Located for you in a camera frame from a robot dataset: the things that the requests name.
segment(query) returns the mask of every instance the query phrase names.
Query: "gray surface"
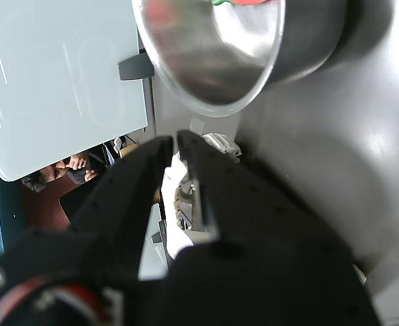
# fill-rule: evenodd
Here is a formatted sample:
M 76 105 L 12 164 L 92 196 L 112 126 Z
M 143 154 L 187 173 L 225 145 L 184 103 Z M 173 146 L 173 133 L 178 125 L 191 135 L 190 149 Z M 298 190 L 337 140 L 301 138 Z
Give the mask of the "gray surface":
M 339 40 L 346 0 L 133 0 L 143 44 L 162 81 L 189 107 L 224 117 L 266 83 L 320 67 Z
M 399 324 L 399 0 L 350 0 L 336 53 L 242 111 L 238 140 L 363 261 L 387 324 Z
M 156 134 L 176 136 L 181 129 L 190 129 L 192 119 L 204 123 L 203 134 L 219 132 L 234 139 L 239 124 L 240 113 L 230 117 L 205 117 L 193 113 L 189 108 L 173 96 L 161 82 L 159 76 L 153 78 Z

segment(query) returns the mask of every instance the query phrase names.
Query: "black bracket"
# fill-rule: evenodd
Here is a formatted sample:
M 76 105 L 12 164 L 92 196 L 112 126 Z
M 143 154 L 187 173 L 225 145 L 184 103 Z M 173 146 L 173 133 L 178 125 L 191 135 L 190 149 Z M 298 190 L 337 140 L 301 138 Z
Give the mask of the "black bracket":
M 154 66 L 145 49 L 141 49 L 138 55 L 132 56 L 119 64 L 120 80 L 144 79 L 154 75 Z

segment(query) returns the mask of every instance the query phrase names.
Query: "white table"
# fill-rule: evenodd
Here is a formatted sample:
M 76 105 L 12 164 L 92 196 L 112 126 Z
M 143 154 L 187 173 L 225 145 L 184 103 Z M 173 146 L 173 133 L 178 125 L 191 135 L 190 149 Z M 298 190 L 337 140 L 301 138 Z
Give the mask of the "white table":
M 130 1 L 0 1 L 0 177 L 13 181 L 147 125 Z

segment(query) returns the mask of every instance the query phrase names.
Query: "metal bowl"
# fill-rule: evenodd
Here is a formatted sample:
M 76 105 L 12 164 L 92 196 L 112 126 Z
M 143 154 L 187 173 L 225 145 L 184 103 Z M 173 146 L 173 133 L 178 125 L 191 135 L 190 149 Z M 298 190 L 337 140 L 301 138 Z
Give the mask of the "metal bowl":
M 338 43 L 346 0 L 132 0 L 157 73 L 193 111 L 210 117 L 246 107 L 263 87 L 319 68 Z

